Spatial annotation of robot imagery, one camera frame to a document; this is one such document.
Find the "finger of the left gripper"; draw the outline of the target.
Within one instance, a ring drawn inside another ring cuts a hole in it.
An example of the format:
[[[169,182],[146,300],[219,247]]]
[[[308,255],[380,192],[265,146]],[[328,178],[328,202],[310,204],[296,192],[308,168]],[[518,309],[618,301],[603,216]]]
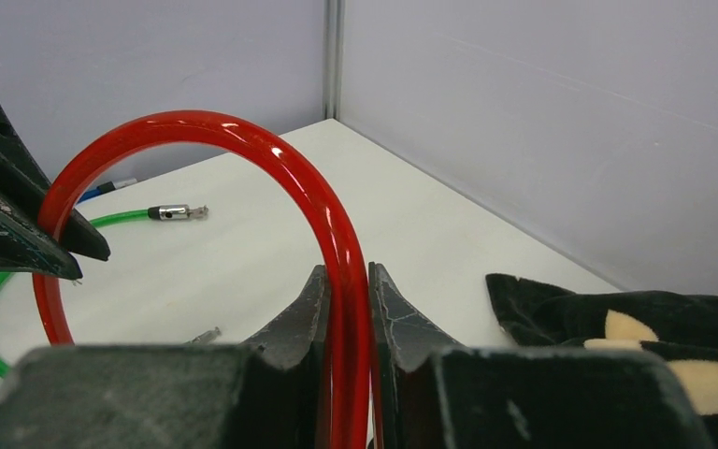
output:
[[[0,195],[14,202],[37,224],[50,187],[49,178],[29,153],[0,105]],[[63,234],[55,239],[72,255],[105,261],[111,254],[105,238],[77,211],[71,212]]]
[[[67,280],[82,277],[75,257],[1,195],[0,271],[32,272]]]

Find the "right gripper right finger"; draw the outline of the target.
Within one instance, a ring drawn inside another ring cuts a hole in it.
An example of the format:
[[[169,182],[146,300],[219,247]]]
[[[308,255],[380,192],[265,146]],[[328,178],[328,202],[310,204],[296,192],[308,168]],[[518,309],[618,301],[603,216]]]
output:
[[[627,350],[469,348],[368,267],[376,448],[710,448],[678,379]]]

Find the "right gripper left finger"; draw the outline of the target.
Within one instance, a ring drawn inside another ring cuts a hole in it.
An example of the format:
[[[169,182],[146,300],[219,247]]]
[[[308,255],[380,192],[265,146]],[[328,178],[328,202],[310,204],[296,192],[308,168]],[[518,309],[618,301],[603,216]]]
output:
[[[239,344],[55,346],[0,388],[0,448],[324,448],[330,287]]]

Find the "red cable lock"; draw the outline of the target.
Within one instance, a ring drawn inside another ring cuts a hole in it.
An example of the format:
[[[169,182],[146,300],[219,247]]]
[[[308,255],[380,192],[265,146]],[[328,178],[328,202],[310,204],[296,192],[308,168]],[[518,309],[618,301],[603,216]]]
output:
[[[201,143],[233,152],[261,168],[305,215],[323,255],[332,299],[327,328],[331,380],[328,445],[366,445],[371,368],[371,308],[366,263],[347,211],[323,175],[298,150],[264,128],[220,112],[172,110],[124,123],[80,152],[57,177],[38,213],[58,239],[88,185],[136,153],[172,143]]]

